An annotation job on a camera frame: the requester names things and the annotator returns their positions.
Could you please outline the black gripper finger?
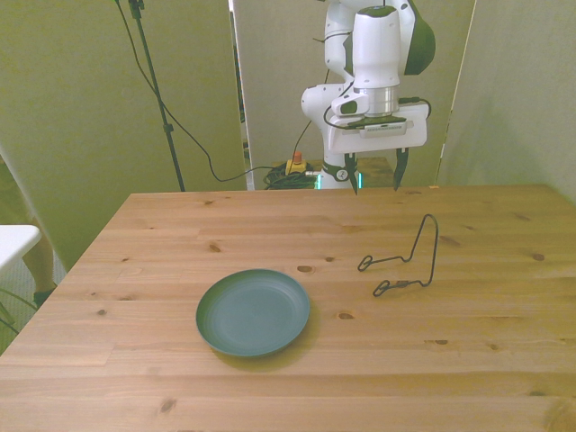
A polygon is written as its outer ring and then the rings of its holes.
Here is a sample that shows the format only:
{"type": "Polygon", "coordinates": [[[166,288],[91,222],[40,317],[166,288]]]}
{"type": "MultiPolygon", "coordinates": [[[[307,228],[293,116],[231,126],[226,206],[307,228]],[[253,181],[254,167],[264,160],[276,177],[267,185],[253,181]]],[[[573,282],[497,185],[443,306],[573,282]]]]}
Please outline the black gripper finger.
{"type": "Polygon", "coordinates": [[[409,150],[407,148],[396,149],[396,167],[393,173],[393,189],[397,191],[401,187],[409,160],[409,150]]]}
{"type": "Polygon", "coordinates": [[[348,179],[354,190],[355,194],[358,194],[358,180],[356,177],[357,173],[357,159],[355,153],[345,154],[345,169],[348,174],[348,179]]]}

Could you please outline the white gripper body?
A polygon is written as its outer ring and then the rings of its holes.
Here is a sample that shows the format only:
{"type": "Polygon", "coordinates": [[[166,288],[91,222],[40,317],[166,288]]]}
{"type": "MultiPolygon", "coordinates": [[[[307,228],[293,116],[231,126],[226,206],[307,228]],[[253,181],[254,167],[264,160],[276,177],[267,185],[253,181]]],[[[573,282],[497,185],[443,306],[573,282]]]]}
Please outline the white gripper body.
{"type": "Polygon", "coordinates": [[[331,153],[345,154],[419,147],[427,141],[428,106],[425,103],[402,106],[388,120],[368,124],[368,118],[333,116],[337,125],[328,127],[327,147],[331,153]]]}

